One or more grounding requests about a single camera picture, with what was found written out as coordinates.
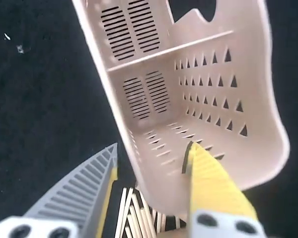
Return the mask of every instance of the plastic basket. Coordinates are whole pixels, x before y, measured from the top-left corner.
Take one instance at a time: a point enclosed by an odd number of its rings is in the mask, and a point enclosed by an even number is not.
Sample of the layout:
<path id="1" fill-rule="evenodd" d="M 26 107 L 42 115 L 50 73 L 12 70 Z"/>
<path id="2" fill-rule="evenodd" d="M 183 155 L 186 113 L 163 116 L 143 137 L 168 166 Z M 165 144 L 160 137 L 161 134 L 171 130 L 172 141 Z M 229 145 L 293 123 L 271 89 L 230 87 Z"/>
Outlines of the plastic basket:
<path id="1" fill-rule="evenodd" d="M 197 141 L 241 189 L 273 178 L 289 155 L 274 99 L 263 0 L 217 0 L 174 23 L 166 0 L 73 0 L 140 188 L 187 211 L 185 148 Z"/>

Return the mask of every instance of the yellow tape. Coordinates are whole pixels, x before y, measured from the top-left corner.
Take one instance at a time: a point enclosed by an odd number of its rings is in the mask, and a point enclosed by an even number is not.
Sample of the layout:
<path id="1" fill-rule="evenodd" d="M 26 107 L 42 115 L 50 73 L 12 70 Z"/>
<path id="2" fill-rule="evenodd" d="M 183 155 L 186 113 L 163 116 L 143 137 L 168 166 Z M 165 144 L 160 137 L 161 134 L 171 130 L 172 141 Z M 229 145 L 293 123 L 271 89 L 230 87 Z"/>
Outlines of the yellow tape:
<path id="1" fill-rule="evenodd" d="M 106 196 L 105 196 L 105 199 L 104 199 L 104 204 L 103 204 L 103 208 L 102 208 L 102 211 L 101 211 L 101 215 L 100 215 L 99 223 L 98 223 L 98 227 L 97 227 L 96 238 L 101 238 L 101 235 L 103 233 L 111 189 L 112 189 L 112 186 L 113 186 L 113 182 L 116 181 L 117 178 L 118 178 L 117 172 L 118 172 L 117 167 L 114 167 L 111 170 L 111 175 L 110 175 L 110 179 L 109 179 L 109 182 L 108 182 Z"/>
<path id="2" fill-rule="evenodd" d="M 257 220 L 252 204 L 208 151 L 193 143 L 186 161 L 187 168 L 192 168 L 191 213 L 198 209 L 206 209 Z"/>

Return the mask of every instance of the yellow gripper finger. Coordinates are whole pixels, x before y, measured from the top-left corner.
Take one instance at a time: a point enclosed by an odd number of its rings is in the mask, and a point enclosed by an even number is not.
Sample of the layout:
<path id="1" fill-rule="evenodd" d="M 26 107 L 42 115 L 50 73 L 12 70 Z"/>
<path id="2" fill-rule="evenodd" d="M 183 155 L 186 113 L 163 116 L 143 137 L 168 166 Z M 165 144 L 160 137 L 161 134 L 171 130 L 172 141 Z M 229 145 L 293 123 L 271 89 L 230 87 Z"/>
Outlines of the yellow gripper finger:
<path id="1" fill-rule="evenodd" d="M 191 214 L 205 209 L 258 220 L 254 207 L 222 165 L 198 143 L 189 143 L 182 172 L 191 175 Z"/>

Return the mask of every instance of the black background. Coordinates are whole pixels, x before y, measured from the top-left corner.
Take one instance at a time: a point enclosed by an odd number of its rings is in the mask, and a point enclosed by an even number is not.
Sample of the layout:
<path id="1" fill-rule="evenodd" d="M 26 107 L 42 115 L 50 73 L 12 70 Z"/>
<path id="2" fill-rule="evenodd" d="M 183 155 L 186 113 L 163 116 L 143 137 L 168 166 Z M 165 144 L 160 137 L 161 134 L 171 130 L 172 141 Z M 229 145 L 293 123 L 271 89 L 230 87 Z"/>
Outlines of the black background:
<path id="1" fill-rule="evenodd" d="M 175 19 L 203 7 L 203 0 L 170 2 Z M 274 180 L 246 194 L 267 234 L 298 238 L 298 0 L 268 0 L 267 5 L 274 90 L 291 155 Z M 22 215 L 71 169 L 117 141 L 120 185 L 132 185 L 134 176 L 72 2 L 0 1 L 0 220 Z M 111 211 L 109 216 L 116 215 Z M 107 224 L 105 233 L 110 229 Z"/>

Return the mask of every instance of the wooden stick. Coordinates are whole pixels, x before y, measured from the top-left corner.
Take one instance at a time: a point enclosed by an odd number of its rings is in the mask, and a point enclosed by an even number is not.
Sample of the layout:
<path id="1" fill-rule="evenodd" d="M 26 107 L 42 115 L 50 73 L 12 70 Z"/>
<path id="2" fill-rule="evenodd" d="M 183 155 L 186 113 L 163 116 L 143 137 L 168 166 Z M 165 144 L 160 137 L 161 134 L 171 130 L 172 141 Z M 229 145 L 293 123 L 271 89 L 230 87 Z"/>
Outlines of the wooden stick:
<path id="1" fill-rule="evenodd" d="M 167 216 L 163 214 L 161 219 L 161 232 L 165 232 L 166 220 L 167 220 Z"/>
<path id="2" fill-rule="evenodd" d="M 143 221 L 143 218 L 141 216 L 139 203 L 138 203 L 138 200 L 137 200 L 137 196 L 135 194 L 133 194 L 133 196 L 132 196 L 132 201 L 133 201 L 134 208 L 135 208 L 135 211 L 136 211 L 136 215 L 137 215 L 137 218 L 138 218 L 138 222 L 139 222 L 139 225 L 140 225 L 141 233 L 143 234 L 144 238 L 147 238 L 148 236 L 147 236 L 147 233 L 146 233 L 144 221 Z"/>
<path id="3" fill-rule="evenodd" d="M 131 232 L 130 232 L 130 228 L 129 227 L 126 227 L 125 228 L 125 232 L 126 232 L 127 238 L 133 238 L 133 236 L 131 235 Z"/>
<path id="4" fill-rule="evenodd" d="M 175 217 L 175 228 L 176 229 L 180 229 L 181 226 L 180 226 L 180 218 L 178 217 Z"/>
<path id="5" fill-rule="evenodd" d="M 157 216 L 157 234 L 159 234 L 161 232 L 161 217 L 162 217 L 162 214 L 160 212 L 158 212 L 158 216 Z"/>
<path id="6" fill-rule="evenodd" d="M 157 216 L 157 211 L 152 209 L 152 223 L 154 224 L 155 222 L 155 217 Z"/>
<path id="7" fill-rule="evenodd" d="M 146 216 L 146 211 L 145 211 L 144 208 L 142 208 L 142 209 L 140 210 L 140 212 L 141 212 L 141 215 L 142 215 L 142 217 L 143 217 L 143 221 L 144 221 L 144 224 L 145 224 L 145 229 L 146 229 L 148 238 L 152 238 L 152 236 L 151 236 L 151 231 L 150 231 L 150 227 L 149 227 L 149 222 L 151 222 L 151 221 L 148 221 L 147 216 Z"/>
<path id="8" fill-rule="evenodd" d="M 123 233 L 124 233 L 124 227 L 126 225 L 126 219 L 127 219 L 129 206 L 130 206 L 130 202 L 131 202 L 131 196 L 133 195 L 133 191 L 134 191 L 133 188 L 129 188 L 126 203 L 125 203 L 124 214 L 123 214 L 123 222 L 122 222 L 122 226 L 121 226 L 121 230 L 120 230 L 120 238 L 122 238 Z"/>
<path id="9" fill-rule="evenodd" d="M 127 219 L 128 219 L 129 227 L 130 227 L 131 233 L 133 234 L 133 237 L 137 238 L 137 233 L 134 226 L 133 218 L 131 217 L 131 215 L 127 215 Z"/>
<path id="10" fill-rule="evenodd" d="M 157 237 L 157 234 L 155 233 L 155 230 L 154 230 L 154 227 L 153 227 L 154 223 L 149 222 L 150 219 L 151 219 L 150 210 L 149 210 L 148 204 L 145 201 L 145 198 L 144 198 L 144 196 L 143 196 L 143 194 L 141 192 L 140 192 L 140 197 L 141 197 L 141 201 L 143 202 L 144 209 L 145 209 L 145 212 L 146 212 L 146 217 L 147 217 L 147 220 L 148 220 L 148 223 L 149 223 L 149 228 L 150 228 L 151 236 L 152 236 L 152 238 L 156 238 Z"/>
<path id="11" fill-rule="evenodd" d="M 115 238 L 119 238 L 120 232 L 121 232 L 121 226 L 122 226 L 122 222 L 123 222 L 124 208 L 125 208 L 125 202 L 126 202 L 126 192 L 127 192 L 127 189 L 124 188 L 123 193 L 121 195 L 121 199 L 120 199 Z"/>
<path id="12" fill-rule="evenodd" d="M 137 220 L 137 216 L 136 216 L 136 213 L 135 213 L 135 209 L 134 209 L 134 206 L 130 206 L 130 214 L 131 214 L 131 217 L 134 221 L 134 227 L 136 229 L 136 233 L 137 233 L 137 238 L 141 238 L 142 235 L 141 235 L 141 231 L 140 231 L 140 227 L 139 227 L 139 223 L 138 223 L 138 220 Z"/>

